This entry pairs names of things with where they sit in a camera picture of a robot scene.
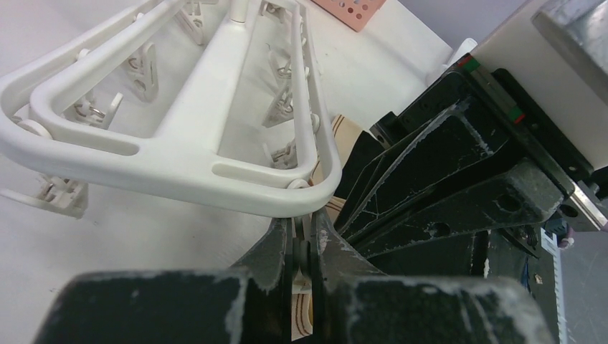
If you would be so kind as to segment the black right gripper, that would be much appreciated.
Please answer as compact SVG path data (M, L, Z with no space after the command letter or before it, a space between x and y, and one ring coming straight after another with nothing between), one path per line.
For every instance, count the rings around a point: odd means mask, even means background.
M589 162L507 70L469 54L371 132L384 148L356 142L334 223L345 237L371 229L353 242L365 258L557 216L607 230Z

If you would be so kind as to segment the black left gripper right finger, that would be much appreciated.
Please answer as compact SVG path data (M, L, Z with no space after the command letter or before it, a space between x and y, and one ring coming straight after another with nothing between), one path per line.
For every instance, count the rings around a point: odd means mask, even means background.
M352 295L356 283L384 273L335 230L325 209L312 214L310 238L313 339L316 343L353 343L351 330L358 321L358 305Z

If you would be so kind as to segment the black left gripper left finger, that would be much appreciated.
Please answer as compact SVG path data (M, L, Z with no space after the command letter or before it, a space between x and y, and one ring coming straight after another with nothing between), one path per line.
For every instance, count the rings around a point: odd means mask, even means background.
M266 233L234 267L246 277L239 300L241 343L290 343L293 220L272 219Z

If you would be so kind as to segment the black underwear beige waistband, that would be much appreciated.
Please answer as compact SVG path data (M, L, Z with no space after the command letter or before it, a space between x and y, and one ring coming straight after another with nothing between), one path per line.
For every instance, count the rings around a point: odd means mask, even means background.
M332 122L333 135L342 166L341 182L325 209L333 224L346 213L346 202L363 168L384 152L373 135L354 121L338 115ZM454 236L374 257L379 269L397 275L471 275L475 250L472 234ZM293 281L291 336L293 343L310 343L313 334L311 281L297 272Z

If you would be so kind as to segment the pink basket with underwear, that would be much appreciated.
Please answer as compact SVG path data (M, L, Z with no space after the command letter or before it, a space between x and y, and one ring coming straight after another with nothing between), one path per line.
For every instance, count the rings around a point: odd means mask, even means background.
M312 0L347 27L360 32L386 0Z

